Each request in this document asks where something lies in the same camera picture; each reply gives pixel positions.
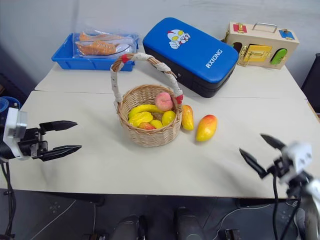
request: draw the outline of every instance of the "cable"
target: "cable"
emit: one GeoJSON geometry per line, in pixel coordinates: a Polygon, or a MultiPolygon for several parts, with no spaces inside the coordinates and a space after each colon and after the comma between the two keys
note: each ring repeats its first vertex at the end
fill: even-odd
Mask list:
{"type": "Polygon", "coordinates": [[[34,235],[30,240],[33,240],[36,236],[38,236],[43,230],[45,230],[50,224],[52,224],[55,220],[57,220],[61,215],[63,215],[66,211],[69,210],[69,208],[71,208],[73,206],[73,204],[75,204],[77,200],[74,200],[70,206],[68,206],[66,208],[66,210],[64,210],[62,213],[60,213],[55,219],[53,219],[51,222],[49,222],[47,225],[44,226],[44,228],[42,228],[40,231],[37,232],[36,235],[34,235]]]}
{"type": "Polygon", "coordinates": [[[211,211],[210,211],[210,213],[209,213],[208,217],[206,218],[206,220],[205,220],[205,222],[204,222],[204,224],[203,224],[202,229],[204,229],[204,228],[205,228],[205,226],[207,225],[207,222],[208,222],[208,220],[209,220],[209,218],[210,218],[210,216],[211,216],[211,214],[212,214],[213,210],[215,209],[215,205],[217,204],[217,202],[218,202],[218,198],[216,197],[216,198],[215,198],[215,202],[214,202],[214,204],[212,205],[212,209],[211,209],[211,211]]]}
{"type": "Polygon", "coordinates": [[[224,223],[224,220],[229,216],[229,215],[231,215],[231,214],[233,214],[234,212],[236,212],[236,211],[239,211],[239,210],[256,210],[256,209],[264,209],[264,208],[267,208],[267,207],[269,207],[270,206],[270,204],[268,204],[268,205],[265,205],[265,206],[260,206],[260,207],[248,207],[248,208],[238,208],[238,209],[235,209],[235,210],[233,210],[233,211],[231,211],[231,212],[229,212],[229,213],[227,213],[221,220],[220,220],[220,226],[219,226],[219,229],[216,231],[216,235],[215,235],[215,237],[212,239],[212,240],[216,240],[216,238],[218,237],[218,234],[219,234],[219,231],[221,230],[221,228],[222,228],[222,224],[224,223]]]}
{"type": "Polygon", "coordinates": [[[93,217],[93,228],[92,228],[92,233],[95,233],[96,229],[96,204],[94,203],[94,217],[93,217]]]}
{"type": "Polygon", "coordinates": [[[285,204],[287,204],[290,207],[296,207],[299,201],[294,201],[292,204],[285,202],[285,204]]]}
{"type": "Polygon", "coordinates": [[[277,211],[278,211],[279,198],[278,198],[278,191],[277,191],[277,170],[275,170],[275,173],[273,174],[273,193],[274,193],[275,203],[274,203],[273,213],[272,213],[272,226],[273,226],[274,239],[278,240],[277,211]]]}
{"type": "Polygon", "coordinates": [[[288,229],[289,229],[289,227],[290,227],[290,224],[292,223],[292,221],[293,221],[293,219],[294,219],[294,217],[295,217],[295,215],[296,215],[296,213],[297,213],[297,211],[298,211],[298,208],[300,207],[300,203],[301,203],[301,199],[298,200],[297,205],[295,206],[294,210],[292,211],[292,214],[291,214],[291,216],[290,216],[290,218],[289,218],[289,221],[288,221],[288,223],[286,224],[286,226],[285,226],[285,228],[284,228],[284,230],[283,230],[283,233],[281,234],[280,240],[284,240],[284,239],[285,239],[285,236],[286,236],[287,231],[288,231],[288,229]]]}
{"type": "Polygon", "coordinates": [[[14,192],[12,185],[11,185],[9,163],[8,162],[5,162],[5,163],[1,162],[1,169],[2,169],[2,173],[4,175],[4,178],[6,180],[6,183],[7,183],[7,192],[5,194],[8,195],[8,208],[9,208],[9,221],[8,221],[8,225],[6,227],[4,235],[11,237],[12,225],[13,225],[13,220],[14,220],[15,213],[16,213],[17,202],[16,202],[15,192],[14,192]]]}

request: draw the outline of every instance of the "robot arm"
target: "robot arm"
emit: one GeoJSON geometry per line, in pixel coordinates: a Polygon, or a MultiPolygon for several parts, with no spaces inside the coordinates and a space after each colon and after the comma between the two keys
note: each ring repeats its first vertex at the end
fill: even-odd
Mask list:
{"type": "Polygon", "coordinates": [[[40,128],[27,129],[27,113],[10,107],[6,116],[4,129],[0,131],[1,160],[17,158],[20,160],[41,159],[49,161],[76,152],[81,145],[65,145],[48,150],[48,142],[43,136],[47,131],[61,131],[76,126],[73,121],[52,121],[40,123],[40,128]]]}
{"type": "Polygon", "coordinates": [[[272,136],[261,136],[270,146],[281,151],[281,156],[273,162],[274,164],[265,170],[252,155],[239,149],[242,157],[261,179],[273,174],[279,178],[280,184],[288,185],[288,197],[301,197],[305,209],[306,239],[320,240],[320,180],[304,171],[312,162],[311,145],[293,142],[286,146],[272,136]]]}

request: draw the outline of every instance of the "cartoon sticker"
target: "cartoon sticker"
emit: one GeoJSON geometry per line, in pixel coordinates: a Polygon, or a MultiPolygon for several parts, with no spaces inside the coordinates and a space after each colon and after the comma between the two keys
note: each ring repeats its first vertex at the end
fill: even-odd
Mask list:
{"type": "Polygon", "coordinates": [[[190,38],[189,33],[186,33],[179,29],[168,31],[167,36],[170,39],[170,47],[173,49],[178,49],[181,44],[185,44],[190,38]]]}

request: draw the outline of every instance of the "gray floor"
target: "gray floor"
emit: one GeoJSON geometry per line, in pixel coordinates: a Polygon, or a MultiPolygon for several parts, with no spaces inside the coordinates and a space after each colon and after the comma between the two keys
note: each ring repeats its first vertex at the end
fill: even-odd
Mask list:
{"type": "MultiPolygon", "coordinates": [[[[0,189],[0,232],[5,231],[8,221],[8,199],[0,189]]],[[[38,231],[62,213],[74,200],[40,192],[16,191],[17,209],[13,225],[16,240],[30,240],[38,231]]],[[[185,206],[192,210],[203,226],[208,240],[217,233],[216,225],[228,212],[238,208],[233,198],[106,195],[105,203],[96,208],[96,229],[112,232],[122,218],[145,215],[149,224],[150,240],[174,240],[174,209],[185,206]]],[[[239,229],[243,240],[273,240],[273,206],[262,209],[238,210],[223,222],[217,240],[224,240],[225,229],[239,229]]],[[[281,232],[287,223],[291,206],[281,203],[277,225],[281,232]]],[[[93,230],[94,205],[77,200],[75,204],[53,224],[41,232],[35,240],[80,240],[83,234],[93,230]]],[[[286,240],[295,240],[297,231],[292,225],[286,240]]]]}

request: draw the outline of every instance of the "wicker basket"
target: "wicker basket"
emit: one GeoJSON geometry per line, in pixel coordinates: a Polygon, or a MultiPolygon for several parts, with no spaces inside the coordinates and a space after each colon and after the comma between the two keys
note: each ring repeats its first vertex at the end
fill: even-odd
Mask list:
{"type": "MultiPolygon", "coordinates": [[[[111,84],[112,90],[115,96],[115,107],[117,114],[120,118],[120,123],[129,135],[129,137],[136,144],[144,147],[157,147],[165,145],[176,138],[179,133],[181,120],[182,120],[182,100],[183,92],[179,88],[176,75],[171,69],[163,62],[158,61],[151,55],[145,53],[125,54],[119,57],[111,66],[111,84]],[[141,85],[129,90],[123,97],[119,93],[118,89],[118,77],[117,72],[121,70],[124,63],[127,61],[144,60],[151,63],[159,71],[163,72],[170,80],[173,91],[167,87],[161,85],[141,85]],[[173,101],[173,111],[176,113],[174,121],[169,125],[159,128],[146,130],[134,127],[128,123],[128,114],[130,110],[141,104],[155,104],[156,96],[159,93],[167,92],[171,95],[173,101]]],[[[161,120],[161,116],[158,113],[152,113],[154,119],[161,120]]]]}

